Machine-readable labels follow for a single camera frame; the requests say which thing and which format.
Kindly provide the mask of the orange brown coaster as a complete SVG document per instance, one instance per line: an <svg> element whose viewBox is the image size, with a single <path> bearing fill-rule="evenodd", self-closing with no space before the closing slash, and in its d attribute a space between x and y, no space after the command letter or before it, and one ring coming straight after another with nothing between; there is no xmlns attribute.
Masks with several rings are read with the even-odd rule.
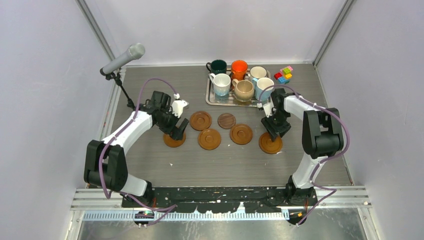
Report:
<svg viewBox="0 0 424 240"><path fill-rule="evenodd" d="M186 140L186 133L183 134L182 140L174 140L169 135L163 135L163 142L170 148L177 148L184 144Z"/></svg>
<svg viewBox="0 0 424 240"><path fill-rule="evenodd" d="M258 145L264 153L277 154L283 148L283 141L279 136L272 141L269 133L265 132L259 137Z"/></svg>

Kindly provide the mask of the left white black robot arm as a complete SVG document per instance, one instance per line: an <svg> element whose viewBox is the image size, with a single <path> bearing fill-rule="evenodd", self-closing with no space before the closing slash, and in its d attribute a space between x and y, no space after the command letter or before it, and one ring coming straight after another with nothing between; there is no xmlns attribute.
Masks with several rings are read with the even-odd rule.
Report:
<svg viewBox="0 0 424 240"><path fill-rule="evenodd" d="M151 98L140 103L130 117L111 135L102 140L92 140L86 149L83 179L86 183L109 191L130 194L141 207L153 202L152 184L128 172L126 154L133 144L153 126L157 126L172 140L181 141L189 123L183 119L189 103L179 94L171 97L154 91Z"/></svg>

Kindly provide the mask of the orange brown coaster front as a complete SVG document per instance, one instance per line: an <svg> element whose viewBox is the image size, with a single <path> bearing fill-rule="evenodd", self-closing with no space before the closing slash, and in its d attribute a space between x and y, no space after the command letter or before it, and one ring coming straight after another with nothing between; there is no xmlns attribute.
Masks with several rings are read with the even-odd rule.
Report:
<svg viewBox="0 0 424 240"><path fill-rule="evenodd" d="M269 133L265 132L259 137L258 145L264 153L277 154L283 148L283 141L279 136L272 141Z"/></svg>

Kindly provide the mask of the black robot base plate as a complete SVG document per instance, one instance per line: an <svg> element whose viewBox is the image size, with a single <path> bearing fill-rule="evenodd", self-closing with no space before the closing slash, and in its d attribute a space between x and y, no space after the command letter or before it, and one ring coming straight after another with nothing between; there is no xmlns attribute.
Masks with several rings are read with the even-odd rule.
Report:
<svg viewBox="0 0 424 240"><path fill-rule="evenodd" d="M174 213L201 214L234 213L243 207L246 213L277 213L280 207L305 209L317 203L313 188L287 190L277 186L239 187L156 187L147 189L142 196L125 195L122 207L148 207L166 209Z"/></svg>

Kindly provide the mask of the metal tray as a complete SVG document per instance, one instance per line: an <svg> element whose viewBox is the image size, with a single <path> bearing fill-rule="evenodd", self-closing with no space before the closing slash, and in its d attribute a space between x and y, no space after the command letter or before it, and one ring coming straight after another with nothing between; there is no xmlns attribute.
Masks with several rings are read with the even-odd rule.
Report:
<svg viewBox="0 0 424 240"><path fill-rule="evenodd" d="M250 71L251 71L251 68L248 68L246 74L244 75L244 80L247 80L247 81L250 80ZM211 106L227 106L227 107L232 106L232 107L248 107L248 108L257 107L258 100L255 96L255 93L253 94L253 97L250 101L242 102L236 99L233 86L231 86L229 93L224 96L216 95L213 86L214 86L213 81L209 77L207 77L205 101L207 104ZM262 104L264 105L270 101L271 101L271 97L269 96L268 98L266 98L265 101L262 101Z"/></svg>

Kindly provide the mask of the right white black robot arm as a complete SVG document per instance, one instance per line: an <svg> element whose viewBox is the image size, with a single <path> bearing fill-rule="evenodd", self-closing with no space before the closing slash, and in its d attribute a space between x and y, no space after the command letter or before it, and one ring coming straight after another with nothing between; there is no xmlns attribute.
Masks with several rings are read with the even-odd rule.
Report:
<svg viewBox="0 0 424 240"><path fill-rule="evenodd" d="M302 121L301 144L304 154L283 191L288 203L299 205L305 198L313 196L313 183L323 164L343 149L343 125L336 108L321 107L296 92L287 93L278 88L270 97L267 103L257 103L257 107L265 113L261 123L267 132L259 140L264 152L271 154L280 151L282 137L291 129L287 120L289 117L295 116Z"/></svg>

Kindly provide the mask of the dark wooden coaster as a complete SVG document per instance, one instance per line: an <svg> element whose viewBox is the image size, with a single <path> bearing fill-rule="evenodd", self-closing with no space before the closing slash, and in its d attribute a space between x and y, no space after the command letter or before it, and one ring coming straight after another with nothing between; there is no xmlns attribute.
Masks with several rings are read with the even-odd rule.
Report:
<svg viewBox="0 0 424 240"><path fill-rule="evenodd" d="M231 129L236 124L236 118L231 113L222 113L218 117L217 123L223 129Z"/></svg>

